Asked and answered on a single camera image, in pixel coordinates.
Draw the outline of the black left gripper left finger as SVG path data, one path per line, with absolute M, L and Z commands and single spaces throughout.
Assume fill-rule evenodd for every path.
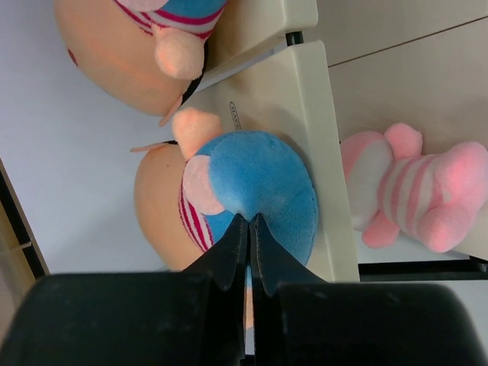
M 222 291 L 235 287 L 243 292 L 246 287 L 247 254 L 248 221 L 237 214 L 222 238 L 184 272 L 209 275 Z

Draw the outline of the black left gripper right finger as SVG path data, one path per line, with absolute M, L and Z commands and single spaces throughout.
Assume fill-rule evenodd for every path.
M 324 285 L 326 282 L 302 265 L 271 234 L 262 214 L 249 224 L 253 297 L 273 297 L 285 287 Z

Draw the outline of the peach doll blue pants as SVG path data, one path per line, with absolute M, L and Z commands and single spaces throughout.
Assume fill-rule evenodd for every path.
M 220 118 L 186 108 L 174 140 L 144 148 L 133 200 L 140 229 L 162 258 L 182 271 L 224 236 L 235 215 L 257 219 L 300 265 L 317 232 L 316 192 L 302 159 L 278 136 L 225 132 Z
M 166 124 L 198 87 L 225 1 L 62 0 L 56 25 L 80 71 Z

